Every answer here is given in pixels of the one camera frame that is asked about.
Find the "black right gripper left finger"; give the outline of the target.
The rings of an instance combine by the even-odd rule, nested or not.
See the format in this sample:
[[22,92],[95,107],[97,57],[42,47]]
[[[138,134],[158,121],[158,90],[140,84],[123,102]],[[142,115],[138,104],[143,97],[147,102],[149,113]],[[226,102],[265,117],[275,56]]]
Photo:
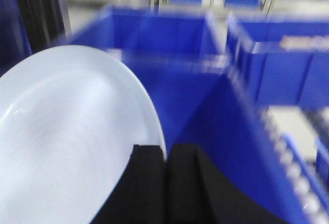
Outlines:
[[165,160],[157,145],[134,145],[115,188],[91,223],[164,223]]

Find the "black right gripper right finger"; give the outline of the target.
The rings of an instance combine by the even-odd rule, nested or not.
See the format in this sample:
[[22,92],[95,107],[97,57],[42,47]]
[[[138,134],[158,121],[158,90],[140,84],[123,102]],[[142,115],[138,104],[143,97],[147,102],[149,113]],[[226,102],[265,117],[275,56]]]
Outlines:
[[167,160],[167,223],[285,223],[238,189],[195,144]]

